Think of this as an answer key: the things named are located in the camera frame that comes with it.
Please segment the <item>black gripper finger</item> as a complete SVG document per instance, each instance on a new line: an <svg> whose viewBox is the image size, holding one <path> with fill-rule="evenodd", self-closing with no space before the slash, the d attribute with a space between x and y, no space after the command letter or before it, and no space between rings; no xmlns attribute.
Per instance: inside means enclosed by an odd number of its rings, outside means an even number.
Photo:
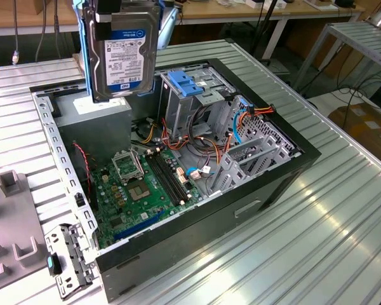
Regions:
<svg viewBox="0 0 381 305"><path fill-rule="evenodd" d="M119 13L121 8L120 0L99 0L94 1L95 17L95 39L98 41L107 40L112 32L112 14Z"/></svg>

